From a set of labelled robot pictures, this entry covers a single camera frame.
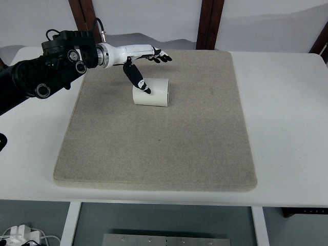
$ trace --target connector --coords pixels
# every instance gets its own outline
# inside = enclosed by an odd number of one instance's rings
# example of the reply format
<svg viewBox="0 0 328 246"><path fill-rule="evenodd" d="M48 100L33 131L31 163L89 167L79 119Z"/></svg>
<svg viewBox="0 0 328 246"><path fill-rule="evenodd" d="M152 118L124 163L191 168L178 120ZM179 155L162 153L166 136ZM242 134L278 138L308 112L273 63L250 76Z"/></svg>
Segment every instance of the connector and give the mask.
<svg viewBox="0 0 328 246"><path fill-rule="evenodd" d="M6 239L7 244L10 246L21 246L27 241L33 240L36 243L40 243L41 232L33 231L31 232L31 228L22 224L19 227L14 226L10 229L10 237ZM30 242L30 246L35 246L37 244Z"/></svg>

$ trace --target wall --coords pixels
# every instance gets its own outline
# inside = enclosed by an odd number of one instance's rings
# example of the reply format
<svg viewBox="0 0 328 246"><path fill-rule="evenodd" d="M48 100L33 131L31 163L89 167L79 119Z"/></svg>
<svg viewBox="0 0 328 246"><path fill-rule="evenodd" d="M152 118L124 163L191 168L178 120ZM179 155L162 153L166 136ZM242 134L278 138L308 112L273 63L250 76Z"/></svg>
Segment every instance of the wall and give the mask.
<svg viewBox="0 0 328 246"><path fill-rule="evenodd" d="M108 34L197 39L201 0L93 0ZM225 0L216 48L308 52L328 21L328 0ZM67 0L0 1L0 47L40 46L48 29L76 30Z"/></svg>

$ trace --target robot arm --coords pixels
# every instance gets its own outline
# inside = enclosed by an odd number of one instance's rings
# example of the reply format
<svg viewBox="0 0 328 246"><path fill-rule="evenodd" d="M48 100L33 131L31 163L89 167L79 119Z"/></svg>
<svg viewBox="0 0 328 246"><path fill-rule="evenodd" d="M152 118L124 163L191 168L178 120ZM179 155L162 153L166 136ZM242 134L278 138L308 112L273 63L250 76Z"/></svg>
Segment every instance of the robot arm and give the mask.
<svg viewBox="0 0 328 246"><path fill-rule="evenodd" d="M151 90L132 62L140 58L147 58L156 63L160 63L160 60L165 63L172 60L164 51L151 45L128 45L115 48L109 44L100 43L97 44L97 52L100 66L109 68L114 65L123 65L123 71L131 83L148 94Z"/></svg>
<svg viewBox="0 0 328 246"><path fill-rule="evenodd" d="M105 31L101 21L102 36ZM57 32L53 40L50 31ZM43 55L20 61L13 66L0 67L0 115L30 97L48 98L85 74L87 68L109 68L123 65L123 71L134 86L150 94L143 77L133 61L147 58L155 62L172 60L165 52L150 45L113 47L106 43L96 45L93 31L61 31L51 29L48 41L42 43ZM76 49L80 50L81 59Z"/></svg>

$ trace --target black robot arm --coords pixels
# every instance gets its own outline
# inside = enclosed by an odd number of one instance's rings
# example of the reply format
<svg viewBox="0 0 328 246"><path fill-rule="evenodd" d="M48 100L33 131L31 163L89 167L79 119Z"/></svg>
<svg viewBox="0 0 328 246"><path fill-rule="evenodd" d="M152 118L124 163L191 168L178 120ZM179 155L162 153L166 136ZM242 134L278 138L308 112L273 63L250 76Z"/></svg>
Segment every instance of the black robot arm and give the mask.
<svg viewBox="0 0 328 246"><path fill-rule="evenodd" d="M62 88L70 89L70 83L87 68L98 65L92 31L57 33L53 40L42 43L43 55L39 58L0 67L0 115L29 97L44 99ZM82 60L75 47L79 48Z"/></svg>

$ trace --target felt mat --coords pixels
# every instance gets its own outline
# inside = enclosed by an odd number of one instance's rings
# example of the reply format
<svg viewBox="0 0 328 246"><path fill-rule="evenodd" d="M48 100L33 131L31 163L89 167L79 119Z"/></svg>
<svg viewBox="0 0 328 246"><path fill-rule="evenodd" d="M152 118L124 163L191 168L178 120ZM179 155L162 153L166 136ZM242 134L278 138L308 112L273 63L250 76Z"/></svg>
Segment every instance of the felt mat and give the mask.
<svg viewBox="0 0 328 246"><path fill-rule="evenodd" d="M122 66L85 75L54 170L60 186L248 191L257 183L229 52L169 50L135 62L169 78L169 106L133 103Z"/></svg>

